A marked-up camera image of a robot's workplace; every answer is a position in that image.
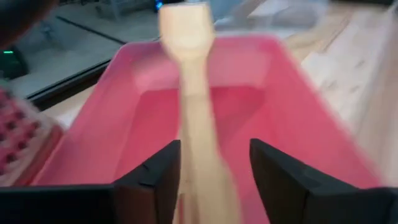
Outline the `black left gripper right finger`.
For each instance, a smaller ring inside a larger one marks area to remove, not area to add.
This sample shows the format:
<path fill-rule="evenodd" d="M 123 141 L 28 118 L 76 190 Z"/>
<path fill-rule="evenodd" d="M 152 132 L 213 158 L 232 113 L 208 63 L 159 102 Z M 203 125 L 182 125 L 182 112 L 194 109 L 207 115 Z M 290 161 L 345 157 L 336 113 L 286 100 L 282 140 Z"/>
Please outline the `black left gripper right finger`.
<path fill-rule="evenodd" d="M 271 223 L 373 223 L 370 198 L 259 139 L 250 141 L 254 180 Z"/>

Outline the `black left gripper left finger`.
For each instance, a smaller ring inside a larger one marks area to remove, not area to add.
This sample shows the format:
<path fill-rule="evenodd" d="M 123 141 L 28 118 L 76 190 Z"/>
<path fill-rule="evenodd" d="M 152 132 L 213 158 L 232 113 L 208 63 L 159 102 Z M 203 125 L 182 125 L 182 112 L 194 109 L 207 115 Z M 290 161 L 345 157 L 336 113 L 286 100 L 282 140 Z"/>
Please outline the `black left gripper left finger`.
<path fill-rule="evenodd" d="M 180 160 L 180 141 L 173 140 L 116 180 L 116 223 L 172 224 L 180 182 Z"/>

